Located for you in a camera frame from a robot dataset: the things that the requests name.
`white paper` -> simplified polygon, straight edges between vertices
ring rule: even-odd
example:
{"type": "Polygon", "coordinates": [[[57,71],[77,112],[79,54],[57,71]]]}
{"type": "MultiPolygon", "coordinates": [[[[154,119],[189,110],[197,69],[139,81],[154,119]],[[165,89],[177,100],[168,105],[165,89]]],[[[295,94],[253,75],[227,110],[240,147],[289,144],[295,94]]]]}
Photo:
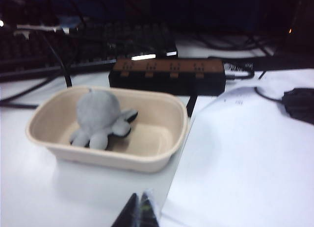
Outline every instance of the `white paper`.
{"type": "Polygon", "coordinates": [[[314,226],[314,126],[290,118],[282,105],[251,87],[260,85],[266,95],[280,98],[313,84],[313,70],[269,72],[261,81],[241,82],[200,111],[160,223],[314,226]]]}

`black keyboard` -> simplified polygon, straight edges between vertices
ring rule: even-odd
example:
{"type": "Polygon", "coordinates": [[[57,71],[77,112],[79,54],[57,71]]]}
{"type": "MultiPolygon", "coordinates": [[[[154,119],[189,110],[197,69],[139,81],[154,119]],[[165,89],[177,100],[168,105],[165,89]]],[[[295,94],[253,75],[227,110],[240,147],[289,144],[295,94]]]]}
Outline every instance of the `black keyboard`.
{"type": "MultiPolygon", "coordinates": [[[[72,75],[108,70],[118,58],[178,57],[175,41],[164,24],[116,22],[43,33],[72,75]]],[[[0,82],[46,77],[60,70],[37,31],[1,35],[0,46],[0,82]]]]}

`black plastic object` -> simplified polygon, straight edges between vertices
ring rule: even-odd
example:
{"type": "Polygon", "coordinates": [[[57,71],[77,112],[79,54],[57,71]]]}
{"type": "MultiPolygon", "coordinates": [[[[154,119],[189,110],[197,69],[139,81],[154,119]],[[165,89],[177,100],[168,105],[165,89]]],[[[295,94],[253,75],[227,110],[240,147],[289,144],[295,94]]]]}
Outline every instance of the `black plastic object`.
{"type": "Polygon", "coordinates": [[[151,200],[145,192],[141,198],[139,217],[139,227],[159,227],[151,200]]]}
{"type": "MultiPolygon", "coordinates": [[[[0,82],[51,76],[60,65],[47,44],[35,31],[6,32],[0,40],[0,82]]],[[[178,57],[174,39],[164,24],[135,25],[108,23],[86,29],[71,28],[45,33],[48,41],[68,67],[70,74],[103,72],[119,58],[156,54],[178,57]]]]}
{"type": "Polygon", "coordinates": [[[119,216],[111,227],[136,227],[138,215],[138,196],[132,194],[127,204],[124,206],[119,216]]]}
{"type": "Polygon", "coordinates": [[[282,104],[292,118],[314,125],[314,89],[294,88],[285,92],[282,104]]]}
{"type": "Polygon", "coordinates": [[[109,83],[111,87],[180,96],[218,96],[225,91],[226,75],[220,60],[121,59],[110,72],[109,83]]]}

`computer mouse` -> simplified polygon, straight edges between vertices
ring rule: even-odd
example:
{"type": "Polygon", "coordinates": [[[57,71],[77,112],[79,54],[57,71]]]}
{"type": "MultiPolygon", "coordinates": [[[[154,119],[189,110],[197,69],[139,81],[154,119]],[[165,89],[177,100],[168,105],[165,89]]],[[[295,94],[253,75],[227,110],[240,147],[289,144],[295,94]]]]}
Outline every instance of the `computer mouse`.
{"type": "Polygon", "coordinates": [[[281,103],[292,118],[314,125],[314,89],[294,88],[284,93],[281,103]]]}

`white desk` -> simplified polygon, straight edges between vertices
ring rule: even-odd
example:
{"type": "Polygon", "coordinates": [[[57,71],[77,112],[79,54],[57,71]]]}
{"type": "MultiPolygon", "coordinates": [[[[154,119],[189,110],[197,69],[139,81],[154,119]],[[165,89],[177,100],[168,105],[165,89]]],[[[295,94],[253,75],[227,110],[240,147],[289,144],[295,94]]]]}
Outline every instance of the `white desk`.
{"type": "MultiPolygon", "coordinates": [[[[251,52],[208,50],[178,41],[180,57],[225,57],[260,55],[251,52]]],[[[41,80],[2,83],[1,97],[13,95],[41,80]]],[[[109,86],[108,73],[72,76],[73,85],[109,86]]],[[[59,77],[18,102],[41,103],[64,89],[59,77]]],[[[188,97],[181,97],[186,104],[188,97]]],[[[143,174],[57,160],[46,148],[31,143],[25,127],[33,110],[0,110],[1,115],[1,225],[10,227],[106,227],[110,226],[134,192],[153,189],[163,205],[177,168],[180,154],[174,154],[160,172],[143,174]]]]}

